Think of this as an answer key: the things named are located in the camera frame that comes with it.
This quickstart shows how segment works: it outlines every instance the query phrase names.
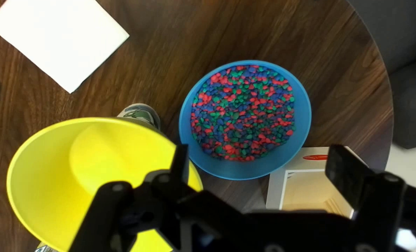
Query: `dark wooden tabletop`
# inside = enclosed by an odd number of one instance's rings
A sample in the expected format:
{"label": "dark wooden tabletop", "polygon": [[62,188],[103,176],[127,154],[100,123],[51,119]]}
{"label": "dark wooden tabletop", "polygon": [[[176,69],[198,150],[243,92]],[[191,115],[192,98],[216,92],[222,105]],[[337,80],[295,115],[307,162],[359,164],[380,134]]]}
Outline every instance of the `dark wooden tabletop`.
{"label": "dark wooden tabletop", "polygon": [[[347,144],[384,169],[393,134],[390,81],[375,41],[345,0],[100,3],[131,38],[75,94],[0,38],[0,252],[29,252],[38,244],[6,195],[9,162],[24,140],[65,119],[115,116],[146,102],[178,141],[185,95],[204,74],[234,60],[274,62],[302,80],[314,115],[307,146]],[[267,178],[204,178],[243,211],[264,207]]]}

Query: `white paper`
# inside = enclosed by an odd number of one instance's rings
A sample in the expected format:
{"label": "white paper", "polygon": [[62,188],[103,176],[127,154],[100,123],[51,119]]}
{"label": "white paper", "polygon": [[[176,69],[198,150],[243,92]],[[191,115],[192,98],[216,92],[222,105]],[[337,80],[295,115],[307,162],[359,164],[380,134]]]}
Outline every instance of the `white paper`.
{"label": "white paper", "polygon": [[94,0],[9,0],[0,36],[73,92],[129,35]]}

